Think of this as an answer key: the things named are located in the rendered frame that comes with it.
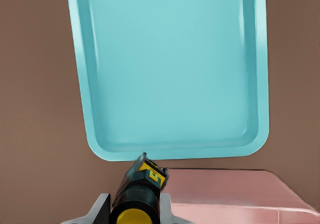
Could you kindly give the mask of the pink box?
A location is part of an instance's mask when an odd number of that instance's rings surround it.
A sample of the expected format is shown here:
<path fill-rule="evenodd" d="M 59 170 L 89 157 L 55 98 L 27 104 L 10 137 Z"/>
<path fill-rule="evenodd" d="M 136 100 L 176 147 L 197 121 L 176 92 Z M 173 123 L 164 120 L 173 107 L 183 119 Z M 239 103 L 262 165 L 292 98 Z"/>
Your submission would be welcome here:
<path fill-rule="evenodd" d="M 169 169 L 174 215 L 194 224 L 320 224 L 320 213 L 265 170 Z"/>

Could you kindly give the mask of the pale blue-green tray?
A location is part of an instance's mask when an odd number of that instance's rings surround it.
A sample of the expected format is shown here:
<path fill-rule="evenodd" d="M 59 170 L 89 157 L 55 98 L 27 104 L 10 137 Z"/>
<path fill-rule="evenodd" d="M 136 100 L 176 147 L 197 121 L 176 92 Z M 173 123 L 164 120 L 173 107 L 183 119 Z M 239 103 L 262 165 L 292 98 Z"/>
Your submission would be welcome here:
<path fill-rule="evenodd" d="M 242 157 L 265 144 L 266 0 L 67 1 L 99 158 Z"/>

